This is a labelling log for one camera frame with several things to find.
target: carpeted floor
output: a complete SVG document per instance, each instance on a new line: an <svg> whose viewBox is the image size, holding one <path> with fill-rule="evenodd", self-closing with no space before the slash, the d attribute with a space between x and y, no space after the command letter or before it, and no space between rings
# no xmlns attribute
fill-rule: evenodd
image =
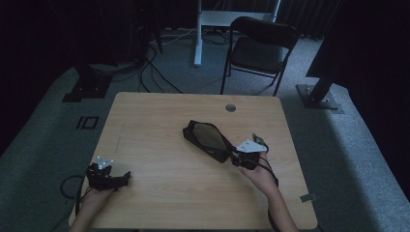
<svg viewBox="0 0 410 232"><path fill-rule="evenodd" d="M218 36L204 37L223 43ZM295 85L317 81L305 75L320 44L298 41L278 90L308 190L319 197L313 201L319 224L324 231L410 231L409 202L346 89L334 85L330 91L343 114L304 108ZM150 49L147 56L183 93L218 94L227 46L205 43L198 68L193 66L194 46L193 38L182 38L165 44L163 54L155 56ZM140 80L150 92L177 93L148 66L116 74L104 99L62 102L77 78L70 69L55 81L1 157L0 231L68 231L73 201L61 194L60 184L89 164L115 95L147 92ZM234 72L225 94L270 96L273 88L266 89L268 83L264 77ZM92 130L82 129L77 126L81 117L99 121ZM77 185L69 183L67 194L74 194Z"/></svg>

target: stand base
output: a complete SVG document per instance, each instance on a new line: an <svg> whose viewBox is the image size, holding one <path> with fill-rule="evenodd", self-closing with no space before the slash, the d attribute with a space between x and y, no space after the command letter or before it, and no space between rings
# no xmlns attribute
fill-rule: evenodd
<svg viewBox="0 0 410 232"><path fill-rule="evenodd" d="M82 99L103 99L111 83L111 75L98 76L98 82L92 89L81 88L81 78L74 85L72 92L66 94L63 102L81 102Z"/></svg>
<svg viewBox="0 0 410 232"><path fill-rule="evenodd" d="M308 97L314 85L298 84L296 89L304 102L305 108L330 109L334 114L344 114L341 105L336 103L332 94L328 92L322 101L311 101Z"/></svg>

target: light wood tabletop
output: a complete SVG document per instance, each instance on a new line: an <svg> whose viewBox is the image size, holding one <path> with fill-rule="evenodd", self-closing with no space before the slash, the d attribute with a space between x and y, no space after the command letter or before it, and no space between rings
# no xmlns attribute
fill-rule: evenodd
<svg viewBox="0 0 410 232"><path fill-rule="evenodd" d="M227 104L236 110L227 111ZM300 198L308 189L278 98L119 93L92 162L113 159L112 176L132 176L111 194L92 227L271 228L266 198L230 159L219 163L184 138L190 120L214 124L234 146L253 132L262 137L295 223L317 226L311 202Z"/></svg>

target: white tag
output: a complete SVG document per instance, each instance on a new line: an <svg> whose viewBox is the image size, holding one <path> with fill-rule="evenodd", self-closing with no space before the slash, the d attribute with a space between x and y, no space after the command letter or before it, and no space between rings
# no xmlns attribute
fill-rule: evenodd
<svg viewBox="0 0 410 232"><path fill-rule="evenodd" d="M240 152L252 153L252 152L266 152L267 149L265 146L259 145L249 139L243 142L241 145L236 147Z"/></svg>
<svg viewBox="0 0 410 232"><path fill-rule="evenodd" d="M112 159L104 159L101 157L97 157L97 165L99 166L99 170L104 169L111 165L114 162Z"/></svg>

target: chair seat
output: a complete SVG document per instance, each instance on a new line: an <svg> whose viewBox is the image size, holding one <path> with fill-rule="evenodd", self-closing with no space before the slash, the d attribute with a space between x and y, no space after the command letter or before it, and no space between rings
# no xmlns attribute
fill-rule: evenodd
<svg viewBox="0 0 410 232"><path fill-rule="evenodd" d="M279 73L281 70L282 48L255 42L241 37L235 44L231 64L240 68L266 73Z"/></svg>

